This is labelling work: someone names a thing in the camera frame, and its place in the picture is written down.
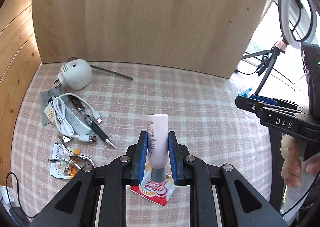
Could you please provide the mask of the person right hand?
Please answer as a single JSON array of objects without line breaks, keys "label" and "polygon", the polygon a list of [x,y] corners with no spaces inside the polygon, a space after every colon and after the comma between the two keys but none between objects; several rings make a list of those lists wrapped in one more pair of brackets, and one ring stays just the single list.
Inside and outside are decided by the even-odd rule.
[{"label": "person right hand", "polygon": [[284,158],[281,177],[288,187],[299,187],[302,167],[298,159],[297,140],[289,135],[284,135],[281,139],[280,153]]}]

